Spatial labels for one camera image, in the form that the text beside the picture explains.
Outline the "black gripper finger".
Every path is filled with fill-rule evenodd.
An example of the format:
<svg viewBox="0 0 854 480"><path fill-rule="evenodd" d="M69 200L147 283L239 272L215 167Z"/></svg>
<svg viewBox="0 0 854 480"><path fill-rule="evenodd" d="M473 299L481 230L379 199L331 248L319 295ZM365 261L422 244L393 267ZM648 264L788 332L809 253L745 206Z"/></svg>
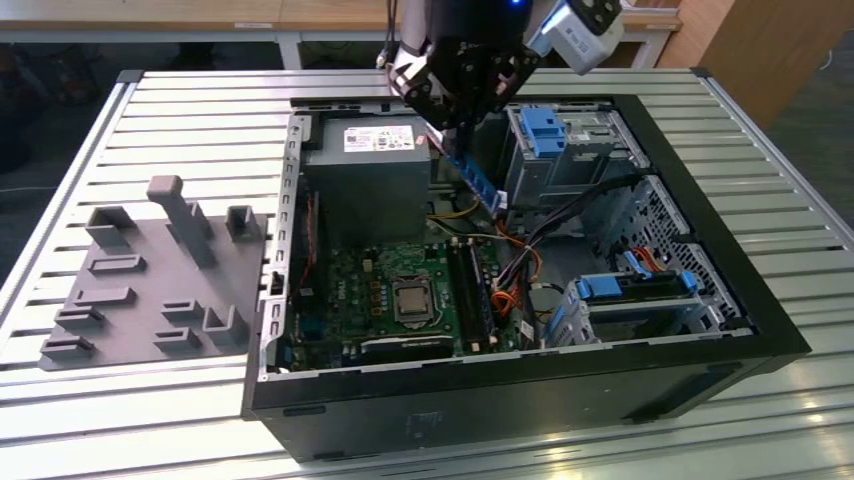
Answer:
<svg viewBox="0 0 854 480"><path fill-rule="evenodd" d="M472 123L461 113L462 103L446 90L430 65L429 55L399 45L390 65L390 89L433 129L444 153L466 153Z"/></svg>
<svg viewBox="0 0 854 480"><path fill-rule="evenodd" d="M500 112L532 77L541 57L525 45L512 50L490 51L476 63L474 79L465 82L469 87L464 95L464 150L469 151L474 132L486 116Z"/></svg>

